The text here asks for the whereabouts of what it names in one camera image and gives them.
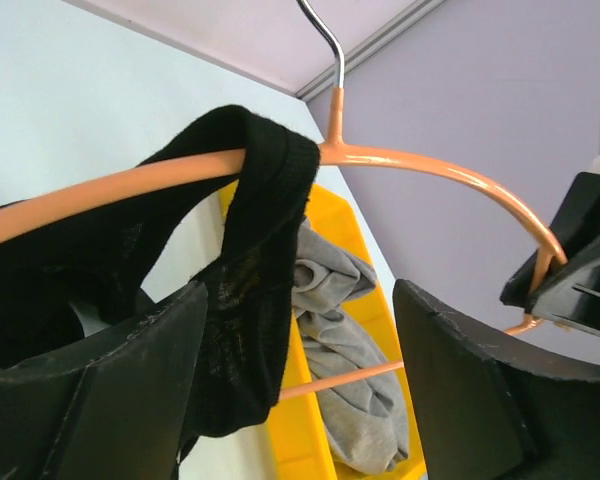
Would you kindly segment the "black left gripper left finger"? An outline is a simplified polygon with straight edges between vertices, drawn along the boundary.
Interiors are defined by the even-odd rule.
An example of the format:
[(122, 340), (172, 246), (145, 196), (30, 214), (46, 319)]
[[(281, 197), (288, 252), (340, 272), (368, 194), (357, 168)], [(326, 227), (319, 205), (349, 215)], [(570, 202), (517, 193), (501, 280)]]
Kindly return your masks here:
[(146, 313), (0, 368), (0, 479), (169, 479), (207, 313), (192, 282)]

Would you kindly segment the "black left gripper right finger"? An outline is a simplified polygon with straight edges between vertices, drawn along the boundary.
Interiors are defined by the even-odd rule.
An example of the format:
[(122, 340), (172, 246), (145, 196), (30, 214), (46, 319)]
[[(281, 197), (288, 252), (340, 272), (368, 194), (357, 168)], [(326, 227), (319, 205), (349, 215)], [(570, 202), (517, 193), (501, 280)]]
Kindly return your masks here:
[(412, 282), (393, 290), (432, 479), (600, 480), (600, 365), (492, 328)]

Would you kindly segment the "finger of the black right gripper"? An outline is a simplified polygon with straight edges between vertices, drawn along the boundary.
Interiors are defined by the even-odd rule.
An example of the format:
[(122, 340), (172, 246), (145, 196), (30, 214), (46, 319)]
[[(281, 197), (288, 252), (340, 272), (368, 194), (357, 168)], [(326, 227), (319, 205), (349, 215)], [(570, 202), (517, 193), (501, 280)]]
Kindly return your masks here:
[(534, 292), (529, 307), (535, 317), (600, 337), (600, 237)]
[[(600, 237), (600, 174), (581, 172), (573, 180), (550, 228), (561, 243), (568, 262)], [(507, 306), (529, 306), (531, 296), (563, 267), (550, 273), (532, 293), (535, 256), (531, 256), (505, 284), (500, 300)]]

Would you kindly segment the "grey tank top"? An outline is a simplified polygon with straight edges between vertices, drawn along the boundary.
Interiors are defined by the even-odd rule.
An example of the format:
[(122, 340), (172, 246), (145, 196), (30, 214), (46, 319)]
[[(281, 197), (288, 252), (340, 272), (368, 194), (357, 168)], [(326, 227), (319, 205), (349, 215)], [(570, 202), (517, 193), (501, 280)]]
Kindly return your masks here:
[[(373, 267), (303, 221), (298, 231), (292, 306), (315, 379), (384, 364), (386, 356), (343, 304), (376, 287)], [(318, 392), (337, 460), (367, 475), (394, 470), (409, 455), (404, 395), (393, 372)]]

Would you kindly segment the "black tank top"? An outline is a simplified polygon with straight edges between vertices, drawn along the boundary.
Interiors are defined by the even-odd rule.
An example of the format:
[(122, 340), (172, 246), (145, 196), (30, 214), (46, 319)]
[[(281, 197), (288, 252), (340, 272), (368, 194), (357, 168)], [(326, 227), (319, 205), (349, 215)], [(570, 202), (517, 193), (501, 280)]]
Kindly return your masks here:
[[(221, 189), (197, 204), (176, 226), (162, 253), (140, 285), (136, 312), (127, 319), (146, 313), (186, 285), (192, 282), (199, 283), (195, 279), (196, 275), (219, 257), (229, 209), (236, 195), (235, 191), (226, 217), (223, 217), (219, 203)], [(68, 345), (127, 320), (115, 324), (107, 322), (95, 305), (82, 299), (72, 300), (70, 306), (78, 319), (79, 337)], [(198, 357), (203, 346), (204, 330)], [(24, 360), (68, 345), (33, 355)], [(176, 469), (169, 479), (178, 476), (181, 461), (200, 437), (221, 437), (241, 428), (260, 424), (267, 419), (272, 407), (278, 401), (277, 399), (274, 405), (262, 409), (254, 403), (245, 404), (236, 399), (225, 399), (205, 390), (195, 382), (195, 374), (199, 366), (198, 357), (180, 435)], [(16, 364), (0, 366), (0, 368), (10, 368)]]

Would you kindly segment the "orange plastic hanger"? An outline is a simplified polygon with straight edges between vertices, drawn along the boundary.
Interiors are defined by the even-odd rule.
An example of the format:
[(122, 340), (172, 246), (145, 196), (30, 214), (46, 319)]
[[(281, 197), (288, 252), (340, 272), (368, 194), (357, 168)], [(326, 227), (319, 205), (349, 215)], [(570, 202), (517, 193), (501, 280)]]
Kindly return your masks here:
[(70, 303), (104, 319), (133, 315), (140, 285), (176, 226), (222, 187), (238, 188), (219, 257), (195, 277), (208, 292), (195, 382), (259, 408), (278, 399), (290, 330), (296, 234), (322, 165), (411, 170), (446, 178), (501, 204), (537, 239), (539, 284), (567, 262), (557, 237), (511, 192), (449, 162), (342, 138), (344, 91), (316, 144), (249, 110), (203, 115), (125, 172), (0, 207), (0, 366), (79, 337)]

